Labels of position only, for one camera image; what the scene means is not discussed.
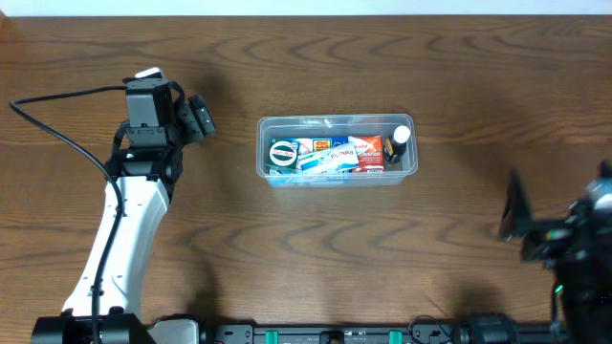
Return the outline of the blue Cool Fever box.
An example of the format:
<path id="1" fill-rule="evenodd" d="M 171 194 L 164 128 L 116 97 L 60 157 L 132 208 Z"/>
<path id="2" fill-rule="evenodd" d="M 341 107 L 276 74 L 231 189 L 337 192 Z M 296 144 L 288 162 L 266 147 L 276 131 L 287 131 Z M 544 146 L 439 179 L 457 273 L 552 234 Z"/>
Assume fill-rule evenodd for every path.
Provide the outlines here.
<path id="1" fill-rule="evenodd" d="M 298 183 L 298 179 L 293 178 L 293 175 L 301 175 L 302 172 L 298 165 L 298 158 L 302 155 L 310 154 L 316 151 L 326 150 L 348 142 L 347 137 L 330 137 L 330 138 L 273 138 L 273 139 L 295 139 L 299 143 L 297 166 L 294 171 L 278 171 L 269 168 L 269 175 L 272 178 L 269 183 L 273 186 L 279 186 L 284 183 Z"/>

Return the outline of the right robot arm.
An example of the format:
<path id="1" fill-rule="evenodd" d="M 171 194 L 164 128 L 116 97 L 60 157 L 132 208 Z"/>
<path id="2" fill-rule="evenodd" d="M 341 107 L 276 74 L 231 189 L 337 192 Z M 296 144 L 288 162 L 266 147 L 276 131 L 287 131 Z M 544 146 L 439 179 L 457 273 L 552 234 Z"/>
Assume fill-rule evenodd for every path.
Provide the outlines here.
<path id="1" fill-rule="evenodd" d="M 536 220 L 520 175 L 512 171 L 499 226 L 503 240 L 521 241 L 520 259 L 554 274 L 551 320 L 519 325 L 503 314 L 471 316 L 452 331 L 453 343 L 611 342 L 611 164 L 562 219 Z"/>

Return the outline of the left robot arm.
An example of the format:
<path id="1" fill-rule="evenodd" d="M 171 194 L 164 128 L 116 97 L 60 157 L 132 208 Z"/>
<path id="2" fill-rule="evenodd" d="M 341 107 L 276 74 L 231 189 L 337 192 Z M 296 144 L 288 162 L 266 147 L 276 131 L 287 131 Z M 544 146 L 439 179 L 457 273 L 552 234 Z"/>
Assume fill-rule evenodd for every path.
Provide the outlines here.
<path id="1" fill-rule="evenodd" d="M 170 114 L 128 103 L 129 119 L 106 163 L 106 199 L 85 269 L 58 316 L 40 317 L 33 343 L 199 343 L 194 315 L 141 319 L 144 277 L 159 224 L 182 173 L 182 150 L 213 133 L 200 96 L 178 99 Z"/>

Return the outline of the green Zam-Buk ointment box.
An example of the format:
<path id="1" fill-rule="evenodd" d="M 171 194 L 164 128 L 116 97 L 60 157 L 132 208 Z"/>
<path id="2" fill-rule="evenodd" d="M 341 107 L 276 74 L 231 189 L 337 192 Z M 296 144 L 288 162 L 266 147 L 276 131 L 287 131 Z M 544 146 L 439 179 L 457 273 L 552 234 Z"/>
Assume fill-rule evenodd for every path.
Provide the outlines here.
<path id="1" fill-rule="evenodd" d="M 271 170 L 294 171 L 297 166 L 299 143 L 295 139 L 270 139 L 266 165 Z"/>

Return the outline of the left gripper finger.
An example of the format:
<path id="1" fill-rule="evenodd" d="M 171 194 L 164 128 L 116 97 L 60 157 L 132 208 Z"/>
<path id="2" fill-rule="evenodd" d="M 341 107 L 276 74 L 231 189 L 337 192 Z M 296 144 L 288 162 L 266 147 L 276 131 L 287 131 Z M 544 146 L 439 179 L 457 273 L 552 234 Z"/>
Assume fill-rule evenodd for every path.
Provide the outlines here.
<path id="1" fill-rule="evenodd" d="M 205 137 L 203 121 L 201 118 L 202 112 L 200 110 L 195 110 L 189 105 L 186 105 L 184 110 L 186 143 L 201 142 Z"/>
<path id="2" fill-rule="evenodd" d="M 201 96 L 192 96 L 188 101 L 198 127 L 196 130 L 198 136 L 205 137 L 213 134 L 216 127 L 204 98 Z"/>

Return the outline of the red Panadol box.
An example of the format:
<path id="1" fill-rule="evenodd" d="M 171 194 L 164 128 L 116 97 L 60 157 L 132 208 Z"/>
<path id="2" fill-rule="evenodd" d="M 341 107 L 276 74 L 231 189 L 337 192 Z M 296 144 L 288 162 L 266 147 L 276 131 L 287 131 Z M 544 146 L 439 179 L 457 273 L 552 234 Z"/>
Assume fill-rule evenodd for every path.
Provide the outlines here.
<path id="1" fill-rule="evenodd" d="M 359 165 L 352 173 L 378 173 L 384 171 L 383 147 L 380 136 L 350 136 L 350 142 L 355 145 Z"/>

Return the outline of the white Panadol box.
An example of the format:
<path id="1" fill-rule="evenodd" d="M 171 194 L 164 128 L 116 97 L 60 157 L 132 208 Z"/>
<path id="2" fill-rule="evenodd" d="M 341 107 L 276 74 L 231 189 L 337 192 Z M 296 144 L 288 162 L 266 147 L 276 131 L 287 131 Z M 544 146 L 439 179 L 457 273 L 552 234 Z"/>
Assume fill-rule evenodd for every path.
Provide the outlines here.
<path id="1" fill-rule="evenodd" d="M 359 159 L 355 145 L 349 142 L 302 155 L 298 165 L 305 175 L 336 174 L 357 167 Z"/>

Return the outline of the dark bottle white cap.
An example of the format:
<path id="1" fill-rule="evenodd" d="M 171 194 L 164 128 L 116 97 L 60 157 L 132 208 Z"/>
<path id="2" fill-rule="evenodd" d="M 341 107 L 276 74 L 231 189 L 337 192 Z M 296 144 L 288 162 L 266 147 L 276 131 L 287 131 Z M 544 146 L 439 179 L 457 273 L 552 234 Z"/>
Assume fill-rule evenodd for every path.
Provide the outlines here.
<path id="1" fill-rule="evenodd" d="M 383 144 L 383 155 L 388 162 L 397 163 L 400 161 L 407 149 L 407 142 L 410 136 L 410 129 L 407 126 L 401 125 L 385 139 Z"/>

